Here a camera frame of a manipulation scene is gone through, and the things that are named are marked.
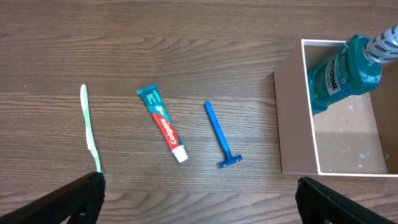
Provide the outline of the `green white toothbrush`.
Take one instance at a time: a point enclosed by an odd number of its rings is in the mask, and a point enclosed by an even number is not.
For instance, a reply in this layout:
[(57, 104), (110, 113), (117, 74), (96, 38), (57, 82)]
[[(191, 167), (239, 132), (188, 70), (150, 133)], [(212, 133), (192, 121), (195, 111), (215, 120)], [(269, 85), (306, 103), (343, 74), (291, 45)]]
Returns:
[(88, 150), (91, 152), (93, 159), (96, 165), (96, 171), (102, 172), (100, 157), (95, 146), (95, 140), (91, 128), (91, 119), (90, 119), (90, 107), (88, 101), (88, 90), (85, 84), (82, 84), (80, 87), (80, 103), (83, 112), (83, 117), (85, 120), (85, 136), (86, 136), (86, 144)]

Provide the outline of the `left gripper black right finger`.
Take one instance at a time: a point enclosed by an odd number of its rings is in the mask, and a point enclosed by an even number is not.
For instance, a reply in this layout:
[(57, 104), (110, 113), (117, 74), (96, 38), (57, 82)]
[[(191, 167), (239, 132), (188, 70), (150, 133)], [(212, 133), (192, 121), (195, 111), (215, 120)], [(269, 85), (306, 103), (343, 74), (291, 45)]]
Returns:
[(304, 224), (394, 224), (310, 177), (298, 180), (295, 201)]

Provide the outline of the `blue disposable razor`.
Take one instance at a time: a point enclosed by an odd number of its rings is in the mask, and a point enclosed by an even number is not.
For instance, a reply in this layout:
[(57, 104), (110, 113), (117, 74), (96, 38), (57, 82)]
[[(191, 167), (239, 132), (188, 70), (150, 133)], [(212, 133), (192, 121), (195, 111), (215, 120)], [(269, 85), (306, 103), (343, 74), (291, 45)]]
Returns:
[(225, 136), (223, 134), (222, 128), (221, 128), (221, 126), (220, 126), (220, 124), (218, 122), (218, 119), (217, 119), (217, 117), (215, 115), (215, 112), (213, 110), (213, 107), (212, 107), (211, 103), (209, 101), (206, 101), (204, 103), (204, 107), (205, 107), (206, 113), (208, 115), (208, 118), (210, 120), (210, 123), (212, 125), (212, 128), (213, 128), (213, 130), (215, 132), (215, 135), (216, 135), (216, 137), (218, 139), (218, 142), (219, 142), (219, 144), (220, 144), (220, 146), (221, 146), (221, 148), (222, 148), (222, 150), (223, 150), (223, 152), (225, 154), (225, 160), (221, 161), (218, 164), (219, 168), (222, 169), (222, 168), (225, 168), (227, 166), (230, 166), (230, 165), (232, 165), (232, 164), (234, 164), (236, 162), (239, 162), (239, 161), (243, 160), (243, 157), (241, 155), (232, 156), (232, 153), (229, 150), (228, 142), (227, 142), (227, 140), (226, 140), (226, 138), (225, 138)]

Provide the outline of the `white cardboard box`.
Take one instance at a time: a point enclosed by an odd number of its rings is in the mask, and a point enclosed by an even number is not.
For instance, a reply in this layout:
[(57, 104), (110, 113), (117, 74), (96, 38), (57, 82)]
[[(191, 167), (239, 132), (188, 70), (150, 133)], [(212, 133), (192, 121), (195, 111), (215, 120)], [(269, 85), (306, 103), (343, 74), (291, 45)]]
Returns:
[(338, 53), (341, 40), (302, 39), (274, 71), (280, 159), (285, 174), (397, 177), (397, 63), (379, 87), (314, 115), (307, 68)]

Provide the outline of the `Colgate toothpaste tube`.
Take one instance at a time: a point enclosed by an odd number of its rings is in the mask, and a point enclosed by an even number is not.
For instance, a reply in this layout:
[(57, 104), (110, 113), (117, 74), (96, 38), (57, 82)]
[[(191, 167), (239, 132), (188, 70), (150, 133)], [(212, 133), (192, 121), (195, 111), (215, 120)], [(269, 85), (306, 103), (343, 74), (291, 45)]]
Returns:
[(161, 99), (160, 91), (156, 84), (151, 84), (145, 88), (137, 90), (153, 119), (161, 130), (165, 141), (167, 142), (171, 153), (179, 163), (188, 159), (184, 145), (173, 125), (173, 122)]

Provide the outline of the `blue mouthwash bottle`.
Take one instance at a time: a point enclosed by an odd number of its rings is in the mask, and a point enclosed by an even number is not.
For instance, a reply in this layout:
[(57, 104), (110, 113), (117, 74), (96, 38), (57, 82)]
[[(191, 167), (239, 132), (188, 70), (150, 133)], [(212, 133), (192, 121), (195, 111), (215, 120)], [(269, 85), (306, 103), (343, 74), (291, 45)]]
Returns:
[(336, 55), (307, 72), (312, 114), (351, 95), (375, 90), (383, 67), (396, 60), (396, 25), (373, 38), (352, 36)]

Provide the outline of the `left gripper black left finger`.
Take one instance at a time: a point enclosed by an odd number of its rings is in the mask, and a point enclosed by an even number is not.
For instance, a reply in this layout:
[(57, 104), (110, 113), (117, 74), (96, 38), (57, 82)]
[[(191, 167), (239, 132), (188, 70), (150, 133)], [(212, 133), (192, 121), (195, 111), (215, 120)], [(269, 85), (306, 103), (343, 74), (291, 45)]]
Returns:
[(1, 223), (96, 223), (105, 198), (102, 172), (90, 172), (1, 217)]

